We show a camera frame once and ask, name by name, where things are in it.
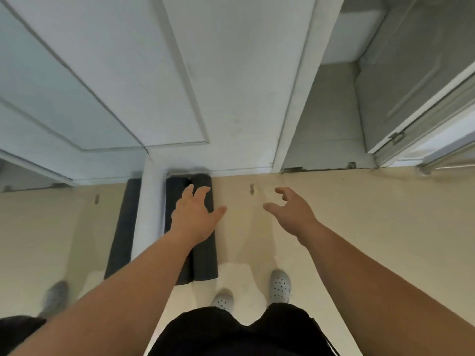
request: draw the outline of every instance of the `person's right hand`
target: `person's right hand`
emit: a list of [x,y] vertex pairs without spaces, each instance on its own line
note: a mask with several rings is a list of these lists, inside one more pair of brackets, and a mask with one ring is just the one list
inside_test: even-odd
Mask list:
[[289,187],[276,187],[276,192],[282,194],[282,199],[287,203],[284,206],[265,203],[264,210],[274,215],[284,230],[297,236],[300,243],[305,245],[303,239],[305,229],[313,225],[320,225],[312,208],[303,197]]

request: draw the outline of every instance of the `person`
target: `person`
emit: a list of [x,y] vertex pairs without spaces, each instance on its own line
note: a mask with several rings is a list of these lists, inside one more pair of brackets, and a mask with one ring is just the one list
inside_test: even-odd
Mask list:
[[[12,356],[142,355],[190,250],[226,212],[208,213],[207,187],[190,185],[176,204],[171,230],[20,344]],[[264,204],[310,252],[338,311],[364,355],[467,355],[475,328],[322,225],[292,189],[278,187],[284,206]],[[229,296],[186,312],[163,330],[150,355],[332,355],[307,313],[288,304],[291,284],[271,276],[274,301],[250,326],[228,311]]]

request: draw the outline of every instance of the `white shoe with holes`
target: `white shoe with holes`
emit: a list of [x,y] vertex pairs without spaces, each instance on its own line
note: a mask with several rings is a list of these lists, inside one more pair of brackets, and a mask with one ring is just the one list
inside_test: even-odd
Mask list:
[[269,301],[289,303],[292,284],[290,277],[283,271],[276,269],[270,275]]
[[229,313],[232,313],[234,307],[234,298],[228,293],[220,292],[211,301],[210,306],[218,307],[228,311]]

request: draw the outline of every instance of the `door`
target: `door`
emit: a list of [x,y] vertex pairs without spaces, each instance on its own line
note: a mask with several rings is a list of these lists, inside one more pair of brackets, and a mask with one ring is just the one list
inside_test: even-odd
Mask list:
[[356,79],[371,153],[468,77],[475,62],[475,0],[394,0],[390,6]]
[[0,150],[71,180],[130,178],[145,149],[0,4]]

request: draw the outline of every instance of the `foot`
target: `foot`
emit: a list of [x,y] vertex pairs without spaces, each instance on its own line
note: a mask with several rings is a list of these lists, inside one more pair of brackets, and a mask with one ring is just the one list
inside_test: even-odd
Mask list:
[[211,301],[210,306],[218,307],[228,311],[229,313],[232,313],[234,307],[234,298],[230,292],[223,290],[215,296],[215,298]]
[[290,277],[283,271],[276,269],[270,275],[269,301],[270,303],[289,303],[292,284]]
[[55,283],[45,294],[43,311],[39,317],[51,318],[63,311],[68,305],[69,286],[64,280]]

